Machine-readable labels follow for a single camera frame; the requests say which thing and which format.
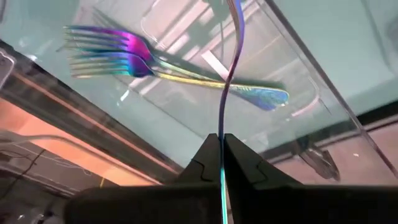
display case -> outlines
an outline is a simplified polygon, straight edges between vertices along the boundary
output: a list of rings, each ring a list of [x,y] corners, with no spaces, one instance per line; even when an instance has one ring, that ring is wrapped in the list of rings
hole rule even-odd
[[[276,3],[242,2],[246,32],[233,83],[281,89],[289,100],[261,109],[230,93],[225,132],[305,184],[395,185],[394,165]],[[176,178],[216,132],[220,88],[156,77],[73,78],[63,27],[141,35],[162,60],[223,82],[235,45],[225,1],[3,0],[0,6],[0,48],[15,61],[0,90],[0,128],[9,141],[60,136],[24,144],[109,184],[152,185]]]

glass shelf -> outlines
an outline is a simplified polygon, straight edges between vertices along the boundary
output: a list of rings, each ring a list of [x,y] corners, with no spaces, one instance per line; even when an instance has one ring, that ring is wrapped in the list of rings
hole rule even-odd
[[[217,130],[221,90],[153,77],[72,78],[62,27],[83,24],[129,30],[146,37],[159,57],[222,79],[234,49],[234,27],[226,3],[214,2],[218,1],[13,0],[7,2],[0,38],[165,157],[185,167],[207,135]],[[347,146],[330,143],[356,136],[347,140],[352,144],[347,151],[339,151],[339,155],[347,154],[340,156],[344,159],[335,159],[340,170],[337,179],[345,184],[396,184],[396,178],[362,136],[347,108],[336,99],[269,6],[260,0],[244,1],[243,10],[245,43],[234,82],[251,80],[282,86],[290,99],[284,106],[264,111],[230,94],[226,132],[235,134],[260,154],[290,144],[290,151],[310,157],[317,150],[330,151],[336,157],[338,151],[332,148]],[[314,152],[305,155],[307,149]],[[327,175],[319,170],[318,174],[313,170],[309,173],[315,180],[295,173],[294,167],[286,167],[290,166],[280,168],[302,182],[335,183],[319,178]],[[378,174],[378,178],[365,178],[366,173]]]

glass panel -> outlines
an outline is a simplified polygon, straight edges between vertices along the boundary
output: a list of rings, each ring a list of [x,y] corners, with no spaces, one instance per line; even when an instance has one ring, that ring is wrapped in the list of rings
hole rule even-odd
[[[73,78],[67,60],[71,52],[65,48],[62,27],[78,24],[128,30],[147,39],[157,58],[222,81],[234,47],[232,19],[222,2],[8,1],[0,38],[30,59],[26,62],[24,58],[24,62],[35,62],[56,78],[49,78],[45,71],[39,72],[41,75],[30,72],[25,64],[13,76],[21,86],[39,91],[43,85],[44,92],[67,102],[69,106],[60,104],[69,112],[59,115],[68,119],[67,123],[76,123],[73,127],[81,127],[76,130],[65,125],[70,132],[87,131],[86,136],[79,133],[79,138],[85,137],[90,145],[96,142],[101,152],[138,166],[151,178],[167,181],[190,162],[207,134],[216,132],[221,90],[154,77]],[[313,67],[270,8],[262,1],[243,1],[243,10],[245,45],[234,83],[282,89],[290,98],[278,107],[271,104],[260,109],[239,94],[230,94],[226,132],[271,162],[285,152],[298,154],[303,161],[279,160],[276,166],[305,183],[341,179],[345,184],[394,184],[396,179],[385,161],[361,135],[347,108],[336,99],[336,92],[319,76],[319,68]],[[28,97],[28,91],[16,87],[19,85],[9,85],[6,96],[10,99],[18,94]],[[41,96],[54,100],[51,94]],[[82,103],[81,96],[88,101]],[[331,143],[351,135],[356,137]],[[338,175],[334,166],[340,170]]]

black holder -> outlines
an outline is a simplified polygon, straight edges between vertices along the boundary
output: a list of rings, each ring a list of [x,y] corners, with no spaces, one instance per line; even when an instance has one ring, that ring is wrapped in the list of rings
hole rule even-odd
[[[65,207],[65,223],[220,224],[220,141],[210,134],[172,184],[88,189]],[[303,185],[232,134],[224,168],[235,224],[397,223],[398,189]]]

